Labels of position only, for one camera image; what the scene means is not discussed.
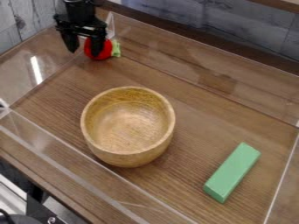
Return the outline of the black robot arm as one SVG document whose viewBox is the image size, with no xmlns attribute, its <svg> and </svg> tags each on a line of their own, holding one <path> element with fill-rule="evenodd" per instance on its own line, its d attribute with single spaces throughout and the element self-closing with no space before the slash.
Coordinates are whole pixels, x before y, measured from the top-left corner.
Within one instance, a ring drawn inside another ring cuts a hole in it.
<svg viewBox="0 0 299 224">
<path fill-rule="evenodd" d="M 80 47 L 79 36 L 89 39 L 91 55 L 96 57 L 104 49 L 107 23 L 96 17 L 93 0 L 61 0 L 67 12 L 55 14 L 56 31 L 67 49 L 75 53 Z"/>
</svg>

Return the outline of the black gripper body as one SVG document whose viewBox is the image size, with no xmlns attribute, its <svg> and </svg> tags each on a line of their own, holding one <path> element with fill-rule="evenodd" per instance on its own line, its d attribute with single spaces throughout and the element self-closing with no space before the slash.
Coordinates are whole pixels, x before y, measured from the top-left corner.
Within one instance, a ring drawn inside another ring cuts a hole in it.
<svg viewBox="0 0 299 224">
<path fill-rule="evenodd" d="M 55 29 L 63 37 L 83 36 L 104 39 L 108 35 L 108 25 L 97 17 L 85 22 L 72 22 L 67 14 L 55 14 L 53 20 L 56 22 Z"/>
</svg>

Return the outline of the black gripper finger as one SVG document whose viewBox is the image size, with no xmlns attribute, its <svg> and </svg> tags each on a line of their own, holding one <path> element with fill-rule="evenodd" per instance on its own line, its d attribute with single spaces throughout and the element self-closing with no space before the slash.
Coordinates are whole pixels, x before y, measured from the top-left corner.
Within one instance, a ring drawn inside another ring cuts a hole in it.
<svg viewBox="0 0 299 224">
<path fill-rule="evenodd" d="M 68 48 L 68 50 L 75 53 L 76 50 L 80 47 L 80 41 L 79 41 L 79 34 L 73 30 L 63 30 L 60 32 L 60 36 L 63 39 L 63 42 Z"/>
<path fill-rule="evenodd" d="M 99 56 L 104 48 L 105 38 L 107 36 L 104 33 L 100 33 L 99 35 L 91 37 L 91 54 L 93 57 Z"/>
</svg>

